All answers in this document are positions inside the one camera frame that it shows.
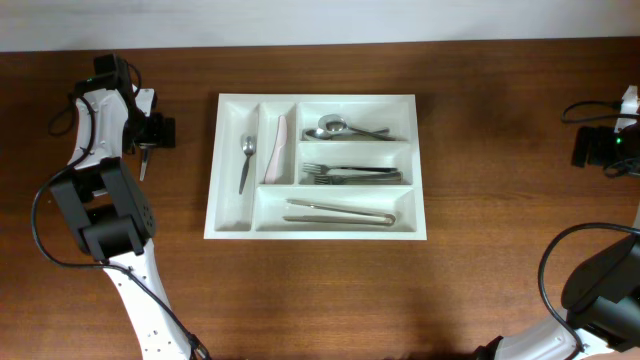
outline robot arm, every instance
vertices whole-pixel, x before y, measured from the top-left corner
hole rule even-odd
[[[95,261],[129,269],[130,274],[167,307],[155,264],[153,211],[133,176],[121,161],[134,146],[175,146],[173,119],[152,113],[153,89],[136,90],[129,65],[108,55],[94,61],[96,76],[76,85],[78,110],[76,146],[69,164],[88,156],[51,185],[51,192],[78,247]],[[93,146],[87,149],[93,132]],[[111,204],[89,208],[108,194]],[[120,293],[140,342],[144,359],[189,359],[191,344],[171,316],[128,275],[105,268]]]
[[[562,294],[562,316],[577,329],[584,350],[574,359],[640,346],[640,237],[630,235],[583,262]],[[573,337],[553,318],[522,334],[495,339],[476,360],[568,359]]]

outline pink knife handle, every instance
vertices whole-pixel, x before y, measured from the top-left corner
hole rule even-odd
[[[278,177],[278,165],[282,156],[284,146],[287,144],[287,119],[280,115],[278,117],[278,133],[276,135],[276,143],[273,147],[271,161],[267,167],[267,173],[264,176],[265,184],[275,184]]]

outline spoon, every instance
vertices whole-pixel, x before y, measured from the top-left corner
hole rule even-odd
[[[242,151],[247,155],[247,160],[244,161],[244,167],[242,168],[242,176],[240,177],[240,195],[242,195],[242,189],[244,189],[244,183],[247,181],[247,174],[249,173],[249,159],[251,155],[256,153],[256,140],[253,136],[247,136],[242,142]]]
[[[347,122],[338,114],[330,114],[330,115],[325,115],[321,117],[320,120],[318,120],[318,127],[328,131],[331,135],[336,135],[336,134],[344,133],[346,130],[351,130],[353,132],[357,132],[363,135],[368,135],[380,140],[393,141],[396,139],[391,136],[376,134],[371,131],[366,131],[363,129],[349,126],[349,124],[347,124]]]
[[[386,135],[389,133],[389,128],[382,128],[380,130],[376,130],[376,131],[372,131],[373,133],[376,134],[383,134]],[[328,131],[321,129],[321,128],[315,128],[315,129],[307,129],[304,131],[304,137],[305,140],[331,140],[334,137],[338,137],[338,136],[349,136],[349,135],[362,135],[362,134],[330,134]]]

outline metal utensil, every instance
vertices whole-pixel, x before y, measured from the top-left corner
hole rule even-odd
[[[143,181],[144,175],[147,173],[149,158],[151,157],[151,146],[140,145],[140,150],[142,150],[142,163],[140,164],[140,181]]]
[[[396,138],[391,136],[376,134],[371,131],[349,126],[349,124],[347,124],[347,122],[342,118],[342,116],[338,114],[329,114],[321,117],[320,120],[318,120],[318,127],[328,131],[332,135],[342,133],[346,130],[351,130],[353,132],[371,136],[373,138],[380,139],[380,140],[385,140],[385,141],[396,140]]]
[[[313,183],[316,185],[368,185],[368,184],[400,184],[400,171],[375,175],[316,175]]]
[[[247,159],[244,161],[242,167],[242,176],[240,177],[240,195],[244,189],[244,183],[247,181],[247,174],[249,173],[249,159],[256,153],[256,140],[253,136],[247,136],[242,142],[242,151],[247,155]]]
[[[283,216],[282,219],[284,221],[294,221],[294,222],[317,222],[317,223],[340,223],[340,224],[362,224],[362,225],[382,225],[382,226],[391,226],[395,224],[396,217],[393,214],[386,214],[379,211],[371,211],[366,209],[356,209],[350,208],[346,206],[336,206],[336,205],[327,205],[327,204],[318,204],[313,203],[306,200],[294,200],[287,199],[289,204],[306,206],[312,209],[318,210],[327,210],[327,211],[335,211],[342,212],[347,214],[368,216],[372,219],[367,218],[356,218],[356,217],[340,217],[340,216]]]
[[[358,170],[358,171],[371,171],[371,172],[383,172],[383,173],[398,171],[397,168],[363,167],[363,166],[350,166],[350,165],[328,166],[328,165],[312,164],[312,163],[302,164],[302,171],[309,174],[326,175],[331,170]]]
[[[389,133],[389,128],[382,128],[382,129],[379,129],[379,130],[376,130],[376,131],[372,131],[372,133],[386,135],[386,134]],[[334,137],[345,137],[345,136],[351,136],[351,135],[362,135],[362,134],[354,133],[354,132],[344,132],[344,133],[339,133],[339,134],[330,134],[328,131],[326,131],[324,129],[321,129],[321,128],[304,130],[304,139],[305,140],[331,140]]]

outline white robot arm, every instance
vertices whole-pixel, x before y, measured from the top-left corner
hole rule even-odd
[[[574,359],[585,359],[590,356],[608,354],[613,349],[606,341],[578,329],[578,335],[584,344],[584,352]],[[566,359],[576,348],[576,342],[553,317],[549,316],[536,326],[515,336],[509,336],[498,343],[495,360],[553,360]]]
[[[69,161],[74,168],[56,179],[51,191],[80,249],[95,261],[112,265],[104,271],[124,302],[142,358],[190,359],[194,353],[206,358],[202,349],[192,351],[187,334],[166,311],[170,311],[169,301],[151,239],[155,233],[153,211],[121,162],[123,150],[134,146],[147,152],[151,147],[175,146],[173,119],[152,113],[153,89],[138,91],[131,84],[129,64],[124,60],[113,55],[101,57],[95,67],[96,77],[78,83],[74,92],[79,119]],[[85,209],[83,204],[104,194],[110,195],[113,204]]]

